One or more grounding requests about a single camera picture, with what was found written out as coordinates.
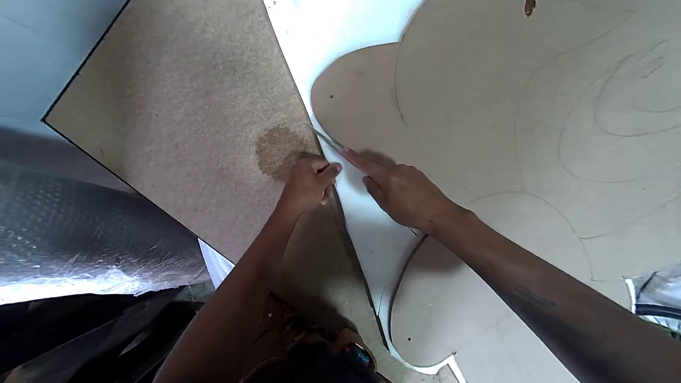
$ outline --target white surface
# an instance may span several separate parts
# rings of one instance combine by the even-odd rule
[[[318,75],[335,59],[353,50],[399,41],[421,2],[264,0],[274,33],[315,129],[323,131],[310,101],[312,85]],[[395,223],[376,205],[366,193],[363,174],[359,170],[326,143],[321,142],[321,148],[329,161],[343,164],[336,190],[390,354],[422,373],[434,374],[450,364],[456,377],[464,383],[454,356],[436,366],[421,368],[410,366],[395,351],[390,341],[390,301],[402,267],[421,237]]]
[[[201,238],[199,238],[199,247],[201,247],[201,254],[204,257],[210,280],[213,283],[213,287],[217,289],[229,272],[232,271],[234,264],[213,249],[208,243],[203,242]]]

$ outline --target mdf board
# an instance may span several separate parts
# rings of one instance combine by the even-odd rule
[[[262,8],[131,1],[46,118],[232,262],[317,153]]]
[[[680,260],[681,5],[522,6],[427,0],[399,46],[319,77],[315,116],[341,143],[425,163],[501,234],[628,306],[623,276]],[[456,353],[472,381],[573,380],[465,265],[429,267],[456,259],[431,242],[395,292],[390,339],[408,363]]]

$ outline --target plastic sheet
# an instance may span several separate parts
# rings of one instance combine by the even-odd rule
[[[196,235],[146,198],[0,161],[0,304],[207,280]]]

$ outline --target tattoo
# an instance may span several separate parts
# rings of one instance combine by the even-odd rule
[[[623,374],[631,371],[635,361],[602,352],[599,339],[555,312],[557,304],[554,301],[530,291],[526,286],[504,291],[488,278],[483,279],[581,382],[633,381]]]
[[[531,303],[534,303],[536,305],[544,306],[544,307],[555,307],[556,303],[554,301],[551,301],[550,299],[546,299],[543,296],[539,294],[535,294],[534,292],[531,292],[530,289],[528,289],[525,286],[518,286],[516,288],[516,294],[520,295],[521,297],[525,298]]]

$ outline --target finger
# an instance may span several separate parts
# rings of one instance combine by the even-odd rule
[[[371,177],[363,178],[364,184],[366,185],[366,191],[374,198],[381,209],[385,210],[385,194],[379,184],[376,183]]]
[[[345,159],[350,162],[350,164],[361,170],[364,174],[373,178],[374,181],[378,182],[379,184],[385,183],[387,180],[387,170],[385,167],[377,164],[363,155],[360,155],[350,148],[345,148],[345,150],[343,150],[343,155],[345,156]]]
[[[322,184],[330,185],[334,179],[336,179],[336,176],[341,173],[341,169],[343,167],[340,164],[329,164],[329,166],[324,169],[323,172],[319,173],[317,177],[319,178],[319,182]]]
[[[314,169],[315,171],[323,169],[324,166],[327,166],[329,164],[329,161],[322,157],[312,157],[308,158],[307,160],[310,161],[310,165],[312,166],[312,169]]]
[[[324,197],[321,198],[321,204],[325,205],[326,202],[334,195],[334,188],[329,185],[324,188]]]

